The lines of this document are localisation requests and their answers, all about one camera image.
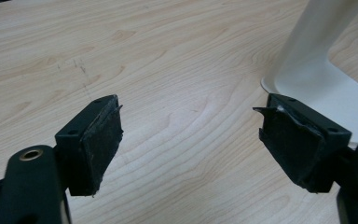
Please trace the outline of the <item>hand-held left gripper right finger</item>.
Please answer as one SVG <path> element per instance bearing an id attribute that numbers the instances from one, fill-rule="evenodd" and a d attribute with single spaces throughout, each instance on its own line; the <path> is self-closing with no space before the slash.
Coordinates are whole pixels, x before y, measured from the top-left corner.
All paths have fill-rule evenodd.
<path id="1" fill-rule="evenodd" d="M 311 193 L 349 184 L 351 132 L 300 101 L 271 93 L 259 139 L 292 182 Z"/>

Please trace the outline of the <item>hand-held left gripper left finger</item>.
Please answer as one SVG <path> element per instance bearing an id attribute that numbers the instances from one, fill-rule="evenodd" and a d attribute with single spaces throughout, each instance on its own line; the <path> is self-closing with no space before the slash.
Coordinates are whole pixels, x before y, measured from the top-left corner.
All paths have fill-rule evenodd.
<path id="1" fill-rule="evenodd" d="M 96 99 L 55 134 L 72 196 L 90 196 L 99 190 L 122 140 L 121 107 L 115 94 Z"/>

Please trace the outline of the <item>white plastic stand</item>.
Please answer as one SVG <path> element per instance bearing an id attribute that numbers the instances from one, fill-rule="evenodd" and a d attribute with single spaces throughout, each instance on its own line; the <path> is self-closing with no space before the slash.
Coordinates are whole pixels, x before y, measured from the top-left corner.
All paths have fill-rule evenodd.
<path id="1" fill-rule="evenodd" d="M 358 0 L 309 0 L 261 85 L 290 96 L 352 132 L 358 145 L 358 82 L 334 66 L 328 51 L 358 14 Z"/>

